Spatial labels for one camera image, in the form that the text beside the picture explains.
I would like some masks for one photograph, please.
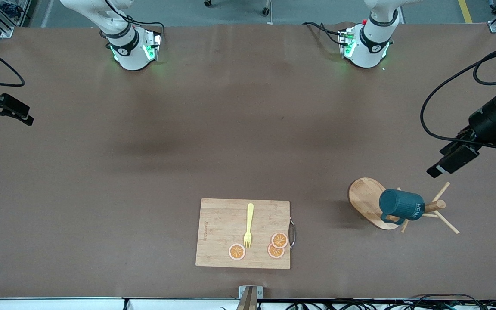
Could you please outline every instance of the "fork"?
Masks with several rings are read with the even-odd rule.
[[[248,204],[248,215],[246,216],[246,234],[244,234],[244,247],[248,249],[252,245],[252,216],[254,215],[254,204]]]

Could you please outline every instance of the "yellow floor line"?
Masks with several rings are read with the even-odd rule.
[[[470,16],[470,11],[468,11],[468,6],[465,0],[459,0],[460,10],[462,11],[462,16],[464,17],[464,22],[469,24],[472,23],[472,17]]]

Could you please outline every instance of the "grapefruit slice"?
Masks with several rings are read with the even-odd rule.
[[[285,233],[276,233],[271,236],[271,244],[277,249],[284,249],[288,245],[288,236]]]
[[[229,257],[234,260],[241,260],[244,258],[244,255],[246,255],[246,249],[240,243],[235,243],[229,248]]]
[[[273,258],[281,258],[281,257],[283,257],[284,252],[286,252],[284,250],[284,248],[277,249],[272,244],[269,244],[269,246],[267,247],[267,253],[269,254],[270,257],[273,257]]]

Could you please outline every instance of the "brown table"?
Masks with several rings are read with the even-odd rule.
[[[217,25],[167,28],[161,62],[127,72],[98,31],[0,42],[26,79],[0,92],[35,118],[0,118],[0,297],[496,298],[496,151],[432,179],[445,143],[419,123],[436,85],[496,49],[485,24],[402,25],[374,69],[306,26]],[[431,102],[431,128],[454,135],[495,93],[464,75]],[[443,215],[461,234],[429,218],[375,228],[347,202],[360,177],[427,200],[451,181]],[[290,200],[291,269],[196,267],[201,198]]]

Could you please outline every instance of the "teal mug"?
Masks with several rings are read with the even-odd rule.
[[[419,194],[403,192],[402,190],[387,189],[378,201],[382,216],[380,218],[386,223],[400,225],[405,220],[418,220],[425,211],[424,199]],[[388,215],[396,216],[399,220],[388,219]]]

